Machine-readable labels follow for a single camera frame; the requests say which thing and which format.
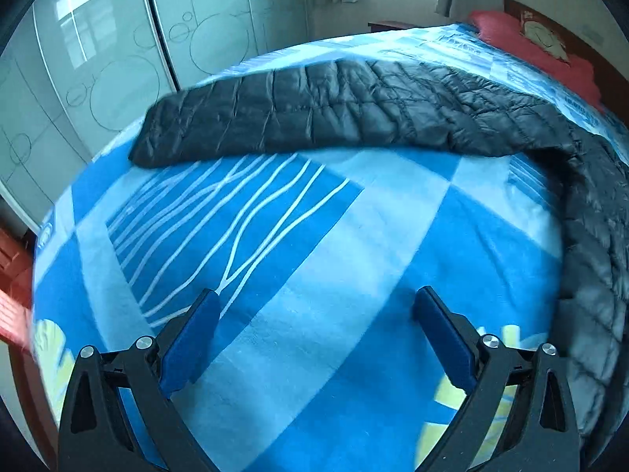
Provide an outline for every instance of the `black down jacket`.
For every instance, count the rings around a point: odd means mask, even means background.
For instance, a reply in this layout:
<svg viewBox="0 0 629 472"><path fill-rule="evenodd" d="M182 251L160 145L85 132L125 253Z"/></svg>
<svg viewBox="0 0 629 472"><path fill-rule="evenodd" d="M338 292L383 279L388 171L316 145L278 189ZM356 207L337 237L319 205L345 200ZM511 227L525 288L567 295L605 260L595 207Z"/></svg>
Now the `black down jacket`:
<svg viewBox="0 0 629 472"><path fill-rule="evenodd" d="M627 413L629 170L550 103L453 68L341 60L220 80L148 112L140 167L327 146L407 144L482 156L521 151L564 182L564 263L550 342L568 357L582 459Z"/></svg>

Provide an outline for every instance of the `bed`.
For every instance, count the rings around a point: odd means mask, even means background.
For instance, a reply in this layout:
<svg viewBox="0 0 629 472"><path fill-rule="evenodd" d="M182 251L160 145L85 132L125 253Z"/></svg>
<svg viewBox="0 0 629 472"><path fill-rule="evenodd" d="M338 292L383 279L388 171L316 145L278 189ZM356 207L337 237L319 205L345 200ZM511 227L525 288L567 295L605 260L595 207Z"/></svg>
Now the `bed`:
<svg viewBox="0 0 629 472"><path fill-rule="evenodd" d="M553 103L629 161L616 116L463 24L302 44L204 83L342 58L419 60L497 81ZM527 156L324 149L144 170L128 160L141 127L94 159L39 236L33 340L57 420L84 345L117 350L155 335L208 287L222 318L207 363L173 400L225 471L415 467L464 397L410 320L423 285L481 334L526 348L545 341L561 183Z"/></svg>

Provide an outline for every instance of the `circle pattern on door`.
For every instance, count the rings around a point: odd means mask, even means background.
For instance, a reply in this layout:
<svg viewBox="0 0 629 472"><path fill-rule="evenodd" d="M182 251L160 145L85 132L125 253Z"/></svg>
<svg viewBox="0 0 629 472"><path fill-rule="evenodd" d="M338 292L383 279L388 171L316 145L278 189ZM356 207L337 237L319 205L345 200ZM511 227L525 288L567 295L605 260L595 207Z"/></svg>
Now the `circle pattern on door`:
<svg viewBox="0 0 629 472"><path fill-rule="evenodd" d="M31 139L28 135L20 133L11 140L9 153L14 165L24 165L31 157Z"/></svg>
<svg viewBox="0 0 629 472"><path fill-rule="evenodd" d="M184 42L190 35L190 28L186 23L177 23L171 26L168 32L168 38L172 42Z"/></svg>
<svg viewBox="0 0 629 472"><path fill-rule="evenodd" d="M74 87L70 87L65 94L65 102L71 108L81 106L84 100L87 99L87 86L85 83L79 83Z"/></svg>
<svg viewBox="0 0 629 472"><path fill-rule="evenodd" d="M89 105L94 120L110 131L121 131L157 101L157 70L141 56L115 60L96 78Z"/></svg>
<svg viewBox="0 0 629 472"><path fill-rule="evenodd" d="M245 59L249 50L249 30L232 15L204 19L190 39L190 58L200 71L216 74Z"/></svg>
<svg viewBox="0 0 629 472"><path fill-rule="evenodd" d="M133 42L143 50L150 50L155 46L155 37L149 23L142 23L133 31Z"/></svg>

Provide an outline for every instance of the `silver bolt head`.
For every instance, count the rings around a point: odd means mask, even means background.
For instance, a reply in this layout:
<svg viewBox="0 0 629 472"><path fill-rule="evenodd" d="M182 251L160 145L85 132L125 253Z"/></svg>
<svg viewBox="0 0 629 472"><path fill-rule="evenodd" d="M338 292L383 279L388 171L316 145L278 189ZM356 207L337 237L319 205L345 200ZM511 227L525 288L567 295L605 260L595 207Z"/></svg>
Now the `silver bolt head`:
<svg viewBox="0 0 629 472"><path fill-rule="evenodd" d="M482 343L488 348L497 348L500 344L500 339L496 336L492 336L492 334L487 334L483 336Z"/></svg>
<svg viewBox="0 0 629 472"><path fill-rule="evenodd" d="M137 341L135 341L135 346L137 349L148 349L153 344L153 338L149 336L140 337Z"/></svg>
<svg viewBox="0 0 629 472"><path fill-rule="evenodd" d="M546 355L551 355L553 357L557 354L557 348L549 342L542 344L542 351L546 353Z"/></svg>
<svg viewBox="0 0 629 472"><path fill-rule="evenodd" d="M92 346L85 346L80 353L81 358L83 359L89 359L93 354L94 348Z"/></svg>

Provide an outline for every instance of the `wooden headboard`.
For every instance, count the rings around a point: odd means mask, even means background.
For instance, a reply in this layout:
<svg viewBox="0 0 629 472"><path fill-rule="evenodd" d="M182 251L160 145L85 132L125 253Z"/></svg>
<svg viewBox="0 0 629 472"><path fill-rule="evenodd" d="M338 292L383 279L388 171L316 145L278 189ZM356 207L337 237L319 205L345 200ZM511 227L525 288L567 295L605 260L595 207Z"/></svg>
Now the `wooden headboard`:
<svg viewBox="0 0 629 472"><path fill-rule="evenodd" d="M629 81L592 46L589 46L567 28L520 2L504 0L504 11L507 14L520 19L523 10L529 10L534 14L543 16L565 42L567 53L585 58L594 66L594 81L601 90L603 104L629 127Z"/></svg>

